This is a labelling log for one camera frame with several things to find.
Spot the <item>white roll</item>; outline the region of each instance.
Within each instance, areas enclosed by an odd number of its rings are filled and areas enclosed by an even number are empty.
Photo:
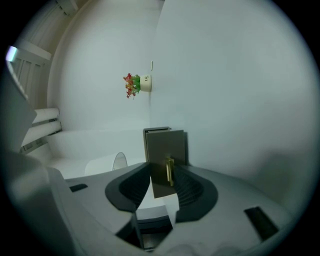
[[[50,120],[50,119],[55,119],[59,116],[58,108],[36,109],[35,112],[36,112],[36,117],[32,122],[33,124]]]
[[[49,134],[53,134],[54,132],[57,132],[60,130],[61,130],[61,123],[59,121],[48,122],[35,127],[31,127],[26,133],[21,147],[23,147],[24,145],[30,142],[33,142],[37,139],[40,139]]]

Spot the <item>brass handle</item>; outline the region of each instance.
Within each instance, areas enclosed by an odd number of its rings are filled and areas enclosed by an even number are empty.
[[[170,186],[173,187],[174,186],[174,180],[172,178],[172,174],[174,172],[174,165],[175,165],[175,160],[172,159],[171,157],[166,157],[166,177],[168,182],[170,182]]]

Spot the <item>flower pot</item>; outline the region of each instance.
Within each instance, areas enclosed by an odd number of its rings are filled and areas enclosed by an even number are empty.
[[[151,75],[145,74],[140,76],[140,90],[143,92],[151,92]]]

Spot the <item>white table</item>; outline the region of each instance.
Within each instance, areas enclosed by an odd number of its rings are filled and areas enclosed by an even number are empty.
[[[152,60],[151,127],[184,129],[190,164],[248,180],[294,212],[283,194],[300,195],[284,182],[303,190],[315,171],[274,179],[261,168],[273,155],[304,161],[316,152],[318,77],[275,5],[166,0]]]

